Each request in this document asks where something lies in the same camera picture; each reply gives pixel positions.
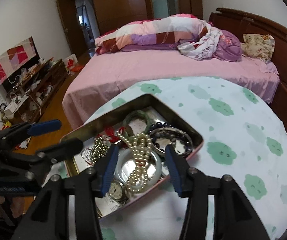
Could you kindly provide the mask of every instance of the wooden bed frame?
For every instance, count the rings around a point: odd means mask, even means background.
[[[270,34],[275,38],[275,51],[272,62],[279,72],[280,84],[270,105],[274,113],[283,122],[287,132],[287,28],[255,14],[244,11],[217,8],[219,13],[212,13],[209,21],[215,27],[227,30],[243,42],[243,34]]]

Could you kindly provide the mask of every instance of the floral pillow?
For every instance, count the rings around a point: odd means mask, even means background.
[[[271,60],[275,50],[275,39],[271,35],[244,34],[245,43],[241,44],[243,54],[248,57],[259,58],[267,63]]]

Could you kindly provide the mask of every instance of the purple blanket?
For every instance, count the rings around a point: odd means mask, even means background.
[[[221,32],[223,35],[220,36],[217,50],[212,56],[225,61],[240,61],[242,50],[239,39],[229,31],[221,30]]]

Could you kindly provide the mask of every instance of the pearl necklace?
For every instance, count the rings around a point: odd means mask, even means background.
[[[125,142],[128,147],[132,150],[133,158],[135,159],[136,167],[128,177],[126,183],[127,191],[131,193],[141,193],[147,186],[148,175],[146,169],[146,163],[151,156],[152,143],[149,135],[141,133],[133,138],[131,143],[121,133],[117,132],[117,136]]]

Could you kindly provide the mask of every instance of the wardrobe door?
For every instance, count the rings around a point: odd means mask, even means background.
[[[93,0],[101,35],[132,22],[147,19],[145,0]]]

